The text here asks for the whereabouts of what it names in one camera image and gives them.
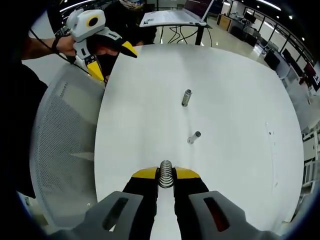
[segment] window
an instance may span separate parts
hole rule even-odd
[[[288,37],[289,32],[285,30],[283,27],[277,25],[270,41],[277,45],[278,51],[280,51],[282,47],[285,45]]]
[[[276,23],[272,21],[270,18],[265,18],[262,27],[260,29],[261,37],[268,41],[272,32],[274,31]]]
[[[300,56],[300,53],[296,50],[299,49],[299,47],[295,44],[295,38],[293,36],[291,36],[289,39],[288,39],[288,42],[285,44],[284,49],[287,49],[289,51],[289,53],[291,54],[291,57],[294,59],[294,60],[297,60],[298,57]]]
[[[296,63],[299,65],[299,67],[301,68],[302,71],[304,70],[305,66],[307,65],[306,60],[302,56],[299,58],[299,60]]]
[[[256,29],[257,31],[259,31],[261,24],[264,20],[264,16],[258,12],[255,12],[253,16],[256,18],[256,20],[255,20],[254,24],[252,24],[252,27],[254,29]]]

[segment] cable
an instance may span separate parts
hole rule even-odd
[[[188,44],[187,40],[185,39],[185,36],[182,34],[181,27],[180,27],[180,33],[181,33],[181,36],[183,37],[183,40],[185,41],[185,43]]]
[[[172,32],[174,32],[174,35],[172,36],[172,38],[170,38],[170,40],[168,41],[168,44],[170,43],[170,41],[172,40],[172,39],[174,39],[174,37],[177,35],[177,33],[178,33],[178,27],[177,26],[175,26],[175,31],[173,30],[173,27],[169,27],[169,29],[172,31]]]
[[[195,31],[194,33],[192,33],[192,34],[191,34],[191,35],[189,35],[189,36],[186,36],[186,37],[184,37],[184,38],[179,39],[176,43],[178,43],[178,42],[182,41],[183,39],[186,41],[186,39],[188,39],[188,38],[192,37],[192,36],[193,36],[193,35],[195,35],[197,32],[198,32],[198,30],[197,30],[197,31]]]
[[[162,31],[161,31],[161,34],[160,34],[159,44],[161,43],[161,39],[162,39],[163,34],[164,34],[164,26],[162,26]]]
[[[208,30],[209,36],[210,36],[210,41],[211,41],[211,48],[212,48],[212,38],[211,38],[211,33],[209,31],[209,28],[206,28]]]
[[[46,48],[50,49],[50,50],[54,53],[53,49],[52,49],[51,47],[49,47],[44,41],[42,41],[42,40],[35,34],[35,32],[34,32],[32,29],[30,29],[30,32],[35,36],[35,38],[36,38],[40,43],[42,43]],[[86,70],[84,70],[82,67],[78,66],[77,64],[74,64],[73,62],[69,62],[68,59],[66,59],[64,56],[61,56],[59,53],[56,53],[56,52],[55,52],[55,54],[57,54],[60,58],[62,58],[63,60],[67,61],[68,63],[76,66],[78,69],[84,71],[86,74],[89,74],[89,72],[87,72]]]
[[[175,40],[179,39],[181,37],[180,33],[178,33],[178,26],[175,26],[175,33],[174,33],[174,36],[170,39],[170,41],[168,41],[168,44],[172,44]]]

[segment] small metal cylinder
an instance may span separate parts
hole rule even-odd
[[[199,131],[196,131],[192,136],[188,138],[188,144],[193,144],[196,139],[198,139],[201,136],[201,133]]]
[[[191,94],[192,94],[192,92],[191,92],[190,89],[187,89],[187,90],[184,92],[184,96],[183,96],[182,103],[181,103],[183,107],[188,106],[188,103],[189,103]]]

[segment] wristband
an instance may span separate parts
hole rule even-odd
[[[58,44],[60,38],[62,38],[62,36],[57,36],[57,37],[55,38],[55,40],[53,41],[53,43],[52,43],[51,49],[52,49],[52,51],[53,51],[55,54],[59,54],[59,51],[58,51],[58,49],[57,49],[57,44]]]

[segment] desk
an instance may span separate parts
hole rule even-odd
[[[215,48],[136,49],[137,59],[119,56],[102,100],[94,154],[98,201],[122,191],[136,171],[170,160],[200,174],[258,229],[290,221],[304,153],[295,110],[276,73]],[[193,93],[182,107],[186,89]],[[201,137],[188,144],[195,131]],[[172,197],[172,188],[159,188],[151,239],[179,239]]]

